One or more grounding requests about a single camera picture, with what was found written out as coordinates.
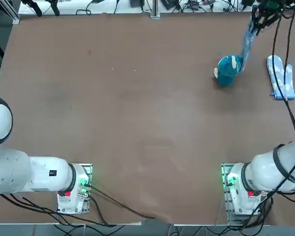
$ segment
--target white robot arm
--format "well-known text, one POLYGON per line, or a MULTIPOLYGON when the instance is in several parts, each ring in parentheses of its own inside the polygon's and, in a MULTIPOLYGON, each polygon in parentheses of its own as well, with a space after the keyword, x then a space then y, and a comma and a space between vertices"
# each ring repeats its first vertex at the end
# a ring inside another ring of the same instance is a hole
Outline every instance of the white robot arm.
POLYGON ((261 192, 274 191, 286 177, 278 191, 294 192, 295 170, 288 177, 294 165, 295 142, 259 154, 250 163, 236 163, 227 176, 235 214, 252 214, 261 202, 261 192))
MULTIPOLYGON (((0 144, 11 133, 11 109, 0 98, 0 144)), ((89 211, 91 166, 68 164, 57 157, 29 157, 26 153, 0 147, 0 194, 57 192, 58 211, 81 214, 89 211)))

